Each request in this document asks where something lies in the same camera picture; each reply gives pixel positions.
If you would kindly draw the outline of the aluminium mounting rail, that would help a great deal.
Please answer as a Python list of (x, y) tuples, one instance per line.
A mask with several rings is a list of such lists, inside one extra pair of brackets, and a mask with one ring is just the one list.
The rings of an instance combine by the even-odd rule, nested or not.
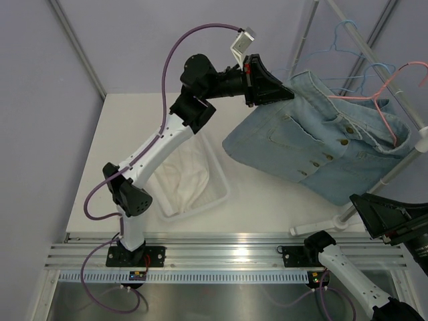
[[(362, 270), (405, 270), (408, 261), (399, 246), (371, 240), (367, 233), (332, 233), (349, 260)], [(86, 257), (89, 270), (105, 267), (109, 237), (73, 234), (51, 245), (44, 268), (76, 270)], [(166, 248), (165, 270), (282, 270), (281, 245), (302, 245), (303, 237), (289, 233), (149, 233), (147, 245)]]

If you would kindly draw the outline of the denim skirt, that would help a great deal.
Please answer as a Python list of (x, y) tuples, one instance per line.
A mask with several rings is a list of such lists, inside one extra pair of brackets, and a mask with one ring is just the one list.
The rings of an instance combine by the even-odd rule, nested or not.
[(286, 86), (294, 99), (258, 106), (225, 138), (233, 160), (342, 206), (408, 155), (410, 128), (389, 100), (335, 98), (310, 71)]

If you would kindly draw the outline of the metal clothes rack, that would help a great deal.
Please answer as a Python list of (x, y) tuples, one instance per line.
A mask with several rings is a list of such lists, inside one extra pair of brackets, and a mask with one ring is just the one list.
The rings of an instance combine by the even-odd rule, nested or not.
[[(296, 36), (296, 41), (293, 45), (294, 56), (290, 60), (289, 69), (287, 71), (287, 77), (289, 78), (296, 73), (298, 66), (303, 65), (303, 63), (310, 58), (309, 56), (304, 57), (302, 52), (304, 51), (304, 46), (307, 42), (310, 28), (313, 24), (314, 17), (316, 16), (319, 3), (319, 1), (305, 2), (304, 13), (302, 14), (302, 21), (300, 22), (299, 26), (300, 32)], [(420, 139), (411, 149), (409, 154), (397, 166), (395, 166), (383, 178), (381, 178), (369, 191), (370, 193), (375, 193), (380, 191), (383, 187), (387, 186), (413, 161), (427, 152), (427, 125), (424, 123), (418, 111), (411, 105), (404, 91), (402, 91), (393, 81), (393, 78), (398, 76), (398, 72), (391, 72), (389, 67), (386, 64), (381, 63), (376, 53), (372, 50), (373, 45), (377, 43), (378, 38), (380, 37), (383, 29), (386, 27), (386, 24), (388, 23), (391, 15), (394, 13), (399, 2), (387, 1), (368, 39), (363, 39), (360, 32), (357, 30), (357, 27), (349, 22), (349, 19), (345, 16), (335, 1), (327, 1), (326, 3), (339, 19), (338, 24), (345, 28), (351, 40), (359, 49), (359, 52), (356, 54), (358, 59), (354, 63), (350, 75), (345, 78), (346, 81), (342, 91), (340, 92), (339, 98), (343, 100), (347, 98), (347, 89), (352, 85), (352, 82), (356, 77), (356, 73), (363, 67), (363, 63), (366, 62), (368, 64), (367, 67), (372, 68), (376, 72), (376, 75), (383, 82), (383, 86), (380, 88), (380, 90), (378, 90), (376, 94), (370, 96), (369, 99), (376, 100), (378, 96), (381, 95), (383, 90), (388, 90), (397, 101), (401, 109), (403, 109), (405, 114), (411, 120), (411, 122), (415, 125), (415, 128), (418, 130), (420, 136)]]

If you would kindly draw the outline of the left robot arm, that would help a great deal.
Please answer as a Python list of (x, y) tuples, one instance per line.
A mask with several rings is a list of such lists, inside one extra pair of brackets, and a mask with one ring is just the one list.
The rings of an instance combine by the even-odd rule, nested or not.
[(181, 93), (169, 108), (160, 130), (120, 165), (102, 169), (112, 200), (122, 215), (121, 238), (108, 250), (106, 265), (113, 268), (162, 267), (165, 248), (148, 246), (137, 219), (152, 205), (144, 185), (161, 163), (182, 143), (193, 137), (214, 115), (212, 98), (244, 96), (249, 107), (291, 100), (294, 93), (263, 65), (257, 54), (243, 64), (218, 72), (203, 54), (191, 56), (180, 77)]

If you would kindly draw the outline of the blue wire hanger front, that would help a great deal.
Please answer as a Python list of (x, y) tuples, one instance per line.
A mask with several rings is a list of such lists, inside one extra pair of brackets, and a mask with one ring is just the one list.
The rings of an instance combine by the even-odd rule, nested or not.
[(294, 62), (289, 68), (277, 68), (275, 70), (272, 70), (272, 72), (275, 73), (275, 72), (279, 72), (279, 71), (284, 71), (284, 72), (291, 73), (292, 71), (294, 71), (297, 68), (297, 66), (303, 64), (303, 62), (309, 61), (313, 56), (318, 55), (318, 54), (326, 54), (326, 53), (329, 53), (331, 51), (341, 52), (341, 53), (346, 53), (346, 54), (352, 54), (358, 58), (364, 58), (364, 56), (361, 53), (357, 53), (356, 51), (352, 51), (349, 49), (340, 49), (338, 47), (338, 29), (339, 29), (339, 27), (345, 27), (347, 25), (351, 25), (355, 28), (358, 28), (357, 24), (353, 20), (350, 20), (350, 19), (342, 20), (340, 23), (338, 23), (335, 26), (333, 42), (330, 44), (330, 46), (327, 49), (321, 49), (321, 50), (313, 51), (312, 53), (309, 53), (309, 54), (303, 56), (302, 58), (298, 58), (297, 62)]

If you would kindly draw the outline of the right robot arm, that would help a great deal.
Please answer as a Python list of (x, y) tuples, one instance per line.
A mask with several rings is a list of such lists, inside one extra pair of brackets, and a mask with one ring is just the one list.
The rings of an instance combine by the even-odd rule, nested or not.
[[(421, 270), (427, 271), (426, 203), (404, 203), (370, 193), (353, 194), (350, 201), (373, 239), (390, 246), (404, 245)], [(276, 251), (287, 268), (317, 267), (333, 274), (370, 320), (423, 319), (410, 304), (378, 287), (325, 230), (308, 236), (300, 246), (279, 245)]]

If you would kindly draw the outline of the blue wire hanger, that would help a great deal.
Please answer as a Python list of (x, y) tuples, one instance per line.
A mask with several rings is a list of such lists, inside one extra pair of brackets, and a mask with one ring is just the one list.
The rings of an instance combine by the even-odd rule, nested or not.
[(303, 62), (309, 61), (313, 56), (318, 55), (318, 54), (326, 54), (326, 53), (329, 53), (331, 51), (341, 52), (341, 53), (346, 53), (346, 54), (352, 54), (358, 58), (364, 58), (364, 56), (361, 53), (357, 53), (356, 51), (352, 51), (349, 49), (340, 49), (338, 47), (338, 29), (339, 29), (339, 27), (345, 27), (347, 25), (351, 25), (355, 28), (358, 28), (357, 24), (353, 20), (350, 20), (350, 19), (342, 20), (340, 23), (338, 23), (335, 26), (333, 42), (330, 44), (330, 46), (327, 49), (321, 49), (321, 50), (313, 51), (312, 53), (309, 53), (309, 54), (303, 56), (302, 58), (298, 58), (297, 62), (294, 62), (289, 68), (277, 68), (275, 70), (272, 70), (272, 72), (275, 73), (275, 72), (279, 72), (279, 71), (284, 71), (284, 72), (291, 73), (292, 71), (294, 71), (297, 68), (297, 66), (303, 64)]
[(347, 94), (361, 94), (363, 97), (366, 97), (366, 95), (364, 94), (364, 87), (366, 84), (366, 81), (369, 78), (373, 78), (373, 77), (377, 77), (376, 74), (370, 74), (369, 70), (374, 70), (375, 67), (381, 67), (382, 69), (384, 69), (385, 71), (387, 71), (388, 75), (392, 75), (396, 70), (397, 67), (393, 64), (384, 64), (384, 63), (375, 63), (375, 64), (370, 64), (368, 65), (362, 72), (362, 74), (360, 75), (356, 75), (356, 76), (348, 76), (345, 77), (345, 80), (360, 80), (360, 83), (358, 85), (358, 87), (356, 87), (355, 89), (350, 89), (350, 85), (343, 85), (342, 87), (339, 87), (339, 95), (340, 96), (345, 96)]

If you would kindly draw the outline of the white plastic basket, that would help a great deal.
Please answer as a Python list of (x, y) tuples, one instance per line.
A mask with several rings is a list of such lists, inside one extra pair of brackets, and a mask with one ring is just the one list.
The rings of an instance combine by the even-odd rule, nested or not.
[(158, 216), (166, 222), (200, 215), (230, 196), (229, 183), (203, 133), (173, 151), (145, 188), (158, 204)]

